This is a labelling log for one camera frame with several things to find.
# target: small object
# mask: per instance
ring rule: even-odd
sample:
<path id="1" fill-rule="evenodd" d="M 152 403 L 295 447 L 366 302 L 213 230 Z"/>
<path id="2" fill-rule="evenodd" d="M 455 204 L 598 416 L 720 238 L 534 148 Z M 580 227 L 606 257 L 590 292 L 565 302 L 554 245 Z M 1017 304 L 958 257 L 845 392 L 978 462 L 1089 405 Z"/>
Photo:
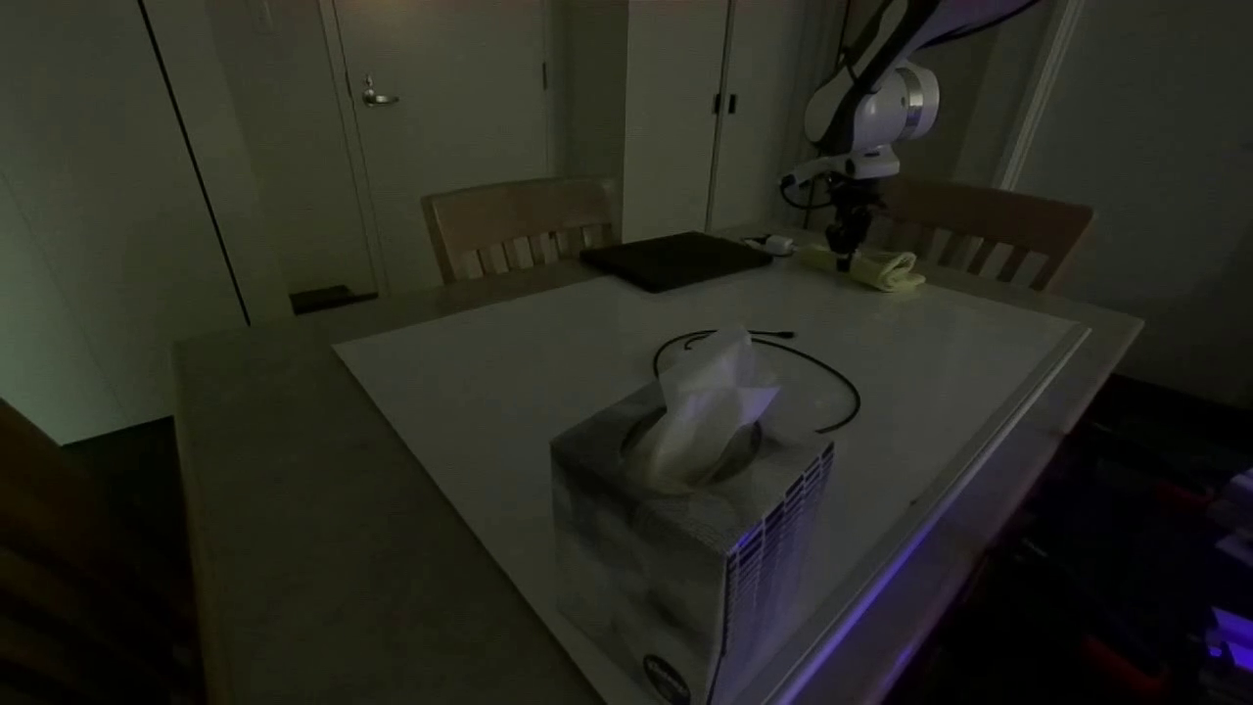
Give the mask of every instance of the small object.
<path id="1" fill-rule="evenodd" d="M 366 103 L 366 105 L 396 105 L 400 95 L 375 88 L 375 76 L 367 75 L 366 86 L 359 86 L 359 103 Z"/>
<path id="2" fill-rule="evenodd" d="M 765 249 L 753 249 L 727 238 L 708 238 L 697 230 L 622 242 L 622 245 L 598 245 L 598 249 L 584 249 L 580 257 L 594 270 L 618 274 L 640 289 L 654 289 L 654 292 L 770 260 L 770 253 Z"/>
<path id="3" fill-rule="evenodd" d="M 867 249 L 867 245 L 853 249 L 851 277 L 887 292 L 918 289 L 930 283 L 923 274 L 918 274 L 913 249 Z"/>
<path id="4" fill-rule="evenodd" d="M 372 297 L 375 292 L 351 292 L 349 287 L 321 287 L 321 289 L 291 292 L 291 309 L 302 317 L 302 314 L 357 304 L 357 302 L 372 302 Z"/>
<path id="5" fill-rule="evenodd" d="M 756 249 L 770 253 L 770 257 L 786 257 L 795 253 L 795 238 L 782 234 L 782 230 L 770 230 L 770 234 L 759 234 L 759 238 L 748 238 Z"/>

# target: tissue box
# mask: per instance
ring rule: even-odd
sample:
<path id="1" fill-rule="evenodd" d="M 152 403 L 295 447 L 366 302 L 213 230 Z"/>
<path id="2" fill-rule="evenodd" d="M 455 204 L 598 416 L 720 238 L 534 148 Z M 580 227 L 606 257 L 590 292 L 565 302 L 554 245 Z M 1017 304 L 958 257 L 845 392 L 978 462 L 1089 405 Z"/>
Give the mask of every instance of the tissue box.
<path id="1" fill-rule="evenodd" d="M 644 387 L 554 439 L 559 609 L 662 700 L 727 700 L 800 582 L 829 443 L 756 429 L 717 481 L 659 493 L 622 464 L 659 416 Z"/>

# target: tissue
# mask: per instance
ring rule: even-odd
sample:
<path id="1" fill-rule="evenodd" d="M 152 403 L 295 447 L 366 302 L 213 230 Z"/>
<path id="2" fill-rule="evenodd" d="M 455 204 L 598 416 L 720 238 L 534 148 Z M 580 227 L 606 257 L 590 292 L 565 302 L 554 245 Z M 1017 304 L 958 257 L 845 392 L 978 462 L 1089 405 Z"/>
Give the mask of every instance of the tissue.
<path id="1" fill-rule="evenodd" d="M 659 493 L 689 493 L 753 455 L 756 422 L 781 383 L 756 360 L 748 330 L 720 330 L 662 370 L 662 417 L 626 447 L 626 473 Z"/>
<path id="2" fill-rule="evenodd" d="M 786 633 L 834 450 L 765 422 L 746 462 L 659 493 L 626 447 L 662 409 L 646 383 L 554 439 L 558 608 L 659 700 L 746 700 Z"/>

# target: dark floor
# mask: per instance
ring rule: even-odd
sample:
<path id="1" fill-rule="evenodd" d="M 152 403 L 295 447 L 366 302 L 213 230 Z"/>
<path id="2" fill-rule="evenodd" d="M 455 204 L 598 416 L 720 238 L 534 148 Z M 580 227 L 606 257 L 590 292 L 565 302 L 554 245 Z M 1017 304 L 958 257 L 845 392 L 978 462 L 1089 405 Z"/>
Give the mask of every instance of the dark floor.
<path id="1" fill-rule="evenodd" d="M 169 570 L 187 574 L 173 422 L 67 447 Z M 1111 378 L 889 700 L 1201 700 L 1208 495 L 1253 462 L 1253 417 Z"/>
<path id="2" fill-rule="evenodd" d="M 63 450 L 71 471 L 107 495 L 117 523 L 136 536 L 132 546 L 152 552 L 145 563 L 194 582 L 173 417 L 71 443 Z"/>

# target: cable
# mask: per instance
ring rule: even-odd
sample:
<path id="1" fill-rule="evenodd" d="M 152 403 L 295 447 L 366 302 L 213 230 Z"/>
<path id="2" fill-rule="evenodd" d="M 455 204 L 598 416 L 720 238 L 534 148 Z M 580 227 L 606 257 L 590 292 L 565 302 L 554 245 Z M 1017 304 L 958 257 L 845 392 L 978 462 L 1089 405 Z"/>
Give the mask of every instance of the cable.
<path id="1" fill-rule="evenodd" d="M 662 375 L 662 357 L 674 344 L 689 348 L 695 340 L 705 340 L 705 338 L 712 338 L 712 330 L 689 330 L 689 334 L 676 334 L 676 338 L 662 340 L 654 348 L 654 375 Z M 851 428 L 863 416 L 863 387 L 845 370 L 829 368 L 825 360 L 819 360 L 819 357 L 812 357 L 804 348 L 782 344 L 782 340 L 795 340 L 795 330 L 748 330 L 748 338 L 753 338 L 753 344 L 781 348 L 786 357 L 800 357 L 800 360 L 821 368 L 829 378 L 840 378 L 851 392 L 851 409 L 844 417 L 834 417 L 834 422 L 815 428 L 815 435 L 834 435 L 834 429 Z"/>
<path id="2" fill-rule="evenodd" d="M 851 185 L 853 185 L 853 178 L 844 176 L 844 173 L 821 173 L 821 176 L 815 176 L 815 178 L 807 178 L 807 185 L 795 185 L 795 176 L 782 176 L 782 178 L 781 178 L 781 198 L 782 198 L 793 210 L 812 213 L 812 210 L 834 206 L 834 204 L 840 204 L 834 190 L 844 190 L 844 187 L 851 187 Z"/>

